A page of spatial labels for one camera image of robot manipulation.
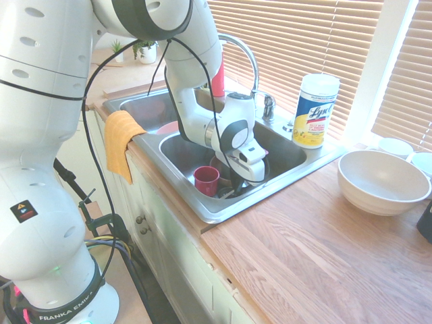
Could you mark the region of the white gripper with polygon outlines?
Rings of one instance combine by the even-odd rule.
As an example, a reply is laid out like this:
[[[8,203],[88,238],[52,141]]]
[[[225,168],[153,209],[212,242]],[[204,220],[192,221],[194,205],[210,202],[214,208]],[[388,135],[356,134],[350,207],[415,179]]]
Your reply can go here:
[[[232,169],[229,171],[234,194],[241,192],[244,180],[251,184],[258,184],[265,180],[265,163],[262,159],[256,163],[247,164],[240,159],[232,159]]]

